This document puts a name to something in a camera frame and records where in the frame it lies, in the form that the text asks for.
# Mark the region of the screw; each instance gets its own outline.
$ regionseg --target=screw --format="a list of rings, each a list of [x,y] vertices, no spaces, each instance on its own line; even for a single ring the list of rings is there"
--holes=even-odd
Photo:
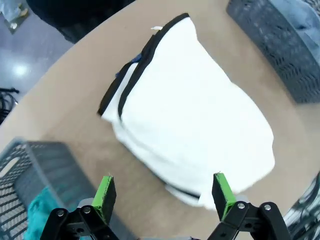
[[[90,207],[88,207],[88,206],[86,206],[86,207],[83,209],[83,212],[84,212],[85,214],[90,213],[90,211],[91,211],[91,209],[90,209]]]
[[[59,217],[62,217],[65,212],[63,210],[59,210],[57,213],[56,213]]]
[[[239,204],[238,204],[238,208],[240,208],[240,209],[244,209],[246,206],[242,203],[242,202],[240,202]]]
[[[269,211],[269,210],[271,209],[271,206],[270,206],[270,205],[265,205],[265,206],[264,206],[264,209],[267,210],[267,211]]]

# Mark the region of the basket handle hole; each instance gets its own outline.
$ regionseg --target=basket handle hole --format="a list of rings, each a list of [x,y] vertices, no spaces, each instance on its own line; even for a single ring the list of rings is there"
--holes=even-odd
[[[19,161],[20,157],[15,157],[11,159],[7,165],[0,171],[0,178],[3,178],[9,171],[10,169],[13,168],[13,166]]]

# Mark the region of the brown tabletop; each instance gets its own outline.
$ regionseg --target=brown tabletop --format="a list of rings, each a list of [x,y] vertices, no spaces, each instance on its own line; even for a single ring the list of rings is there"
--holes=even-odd
[[[154,33],[150,28],[188,12],[204,48],[253,99],[273,130],[275,167],[243,194],[257,206],[273,201],[285,214],[319,171],[320,161],[279,77],[226,6],[227,0],[137,0],[49,69],[0,127],[0,149],[16,136],[66,142],[95,186],[102,176],[114,175],[115,211],[137,236],[208,237],[217,215],[171,196],[96,114],[115,73]]]

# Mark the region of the laundry basket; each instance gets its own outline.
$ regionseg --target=laundry basket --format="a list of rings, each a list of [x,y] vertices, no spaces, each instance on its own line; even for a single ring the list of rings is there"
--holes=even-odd
[[[0,240],[23,239],[28,206],[44,187],[69,211],[96,194],[64,143],[13,140],[0,154]],[[110,228],[120,239],[136,239],[115,214]]]
[[[230,0],[226,10],[261,50],[297,103],[320,102],[320,66],[270,0]]]

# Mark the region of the black trim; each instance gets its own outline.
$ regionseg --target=black trim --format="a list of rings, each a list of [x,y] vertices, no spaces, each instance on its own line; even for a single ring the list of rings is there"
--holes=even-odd
[[[122,111],[125,105],[125,102],[127,100],[128,95],[130,94],[131,90],[134,88],[136,83],[138,82],[139,78],[141,77],[142,73],[146,69],[146,67],[150,64],[151,60],[154,57],[156,48],[158,44],[160,43],[161,39],[164,37],[164,35],[178,22],[185,18],[189,18],[188,13],[183,13],[177,17],[175,17],[173,20],[168,22],[162,30],[159,30],[155,35],[153,35],[148,43],[145,45],[145,47],[142,50],[142,57],[139,61],[138,65],[136,66],[135,70],[133,71],[133,74],[128,81],[127,85],[125,86],[118,105],[118,114],[119,118],[121,119]]]
[[[97,112],[100,116],[102,116],[104,114],[104,112],[106,111],[109,103],[111,102],[112,98],[116,94],[122,80],[124,79],[125,75],[127,74],[127,71],[129,70],[130,66],[133,63],[134,62],[128,62],[126,65],[124,65],[122,67],[122,69],[120,70],[118,76],[113,80],[113,82],[109,86],[108,90],[106,91],[105,95],[103,96],[103,98],[101,100],[100,107]]]

